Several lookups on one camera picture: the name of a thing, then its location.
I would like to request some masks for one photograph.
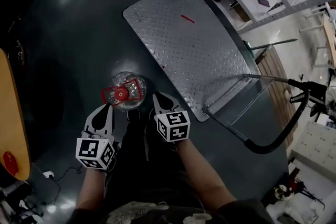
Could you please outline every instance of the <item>gray floor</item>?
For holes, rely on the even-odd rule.
[[[26,47],[27,83],[32,81],[36,69],[43,69],[43,63],[49,63],[49,67],[52,66],[50,76],[57,77],[64,99],[62,122],[57,128],[44,130],[39,137],[43,152],[35,164],[42,171],[52,170],[58,178],[69,166],[79,167],[75,159],[76,138],[80,136],[87,115],[102,104],[100,90],[110,86],[111,77],[119,71],[141,74],[157,90],[178,96],[122,18],[122,11],[136,1],[35,0],[23,19],[19,37]],[[243,50],[242,41],[226,18],[211,0],[206,2]],[[243,55],[255,72],[249,54],[243,51]],[[243,92],[232,100],[219,113],[222,119],[234,117],[251,94],[251,90]],[[53,103],[52,94],[46,99],[45,112],[48,113],[57,104]],[[190,117],[192,141],[237,198],[261,198],[287,170],[284,145],[271,154],[257,155],[215,122],[199,123],[191,114]],[[116,112],[115,122],[114,135],[120,139],[127,126],[125,113]],[[279,133],[279,125],[268,94],[263,94],[236,126],[260,144],[271,142]],[[55,212],[46,211],[45,222],[66,221],[82,179],[83,174],[71,170],[59,182],[62,189],[53,208]],[[37,200],[51,203],[56,197],[58,187],[44,178],[35,166],[32,166],[29,182]]]

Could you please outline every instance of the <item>white cabinet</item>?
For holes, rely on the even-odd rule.
[[[336,178],[336,130],[324,125],[308,122],[293,149],[298,160],[326,172]]]

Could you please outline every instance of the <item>person's arm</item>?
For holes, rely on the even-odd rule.
[[[217,211],[221,206],[236,200],[216,171],[189,139],[178,142],[176,148],[186,172],[207,210]]]
[[[76,209],[96,211],[104,199],[105,175],[96,169],[87,169]]]

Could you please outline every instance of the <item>power outlet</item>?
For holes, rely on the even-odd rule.
[[[47,171],[43,173],[46,178],[54,178],[55,174],[52,171]]]

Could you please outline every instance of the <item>person's shoulder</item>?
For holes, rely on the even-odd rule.
[[[273,223],[262,203],[255,199],[230,202],[217,211],[228,223],[244,223],[252,220],[258,223]]]

